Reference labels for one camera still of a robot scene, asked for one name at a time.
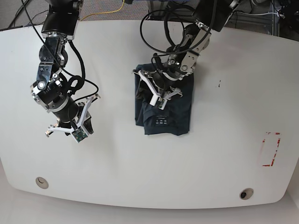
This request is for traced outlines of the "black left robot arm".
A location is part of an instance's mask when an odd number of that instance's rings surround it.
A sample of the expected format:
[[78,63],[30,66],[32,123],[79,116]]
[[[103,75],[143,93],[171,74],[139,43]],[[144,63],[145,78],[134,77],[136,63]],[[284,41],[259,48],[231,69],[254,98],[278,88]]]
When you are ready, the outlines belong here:
[[172,99],[192,99],[194,70],[202,50],[210,42],[211,32],[220,32],[239,6],[237,0],[201,0],[196,8],[190,8],[194,21],[183,26],[182,40],[175,42],[170,37],[169,17],[176,8],[165,13],[164,32],[170,46],[159,50],[144,43],[154,54],[149,64],[139,65],[135,70],[136,101],[161,105]]

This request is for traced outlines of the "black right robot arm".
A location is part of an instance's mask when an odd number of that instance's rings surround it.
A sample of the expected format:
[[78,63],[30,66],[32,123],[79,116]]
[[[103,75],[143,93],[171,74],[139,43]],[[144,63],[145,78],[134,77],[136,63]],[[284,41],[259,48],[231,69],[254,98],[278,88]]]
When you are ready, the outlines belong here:
[[[39,51],[36,81],[31,85],[31,96],[57,118],[57,123],[48,127],[46,136],[63,132],[80,142],[93,134],[88,109],[93,101],[100,98],[97,92],[72,98],[85,83],[92,84],[86,79],[84,61],[73,43],[83,1],[49,0],[48,4],[48,14],[39,35],[43,45]],[[71,75],[69,79],[64,76],[68,61],[66,44],[77,56],[81,68],[81,75]]]

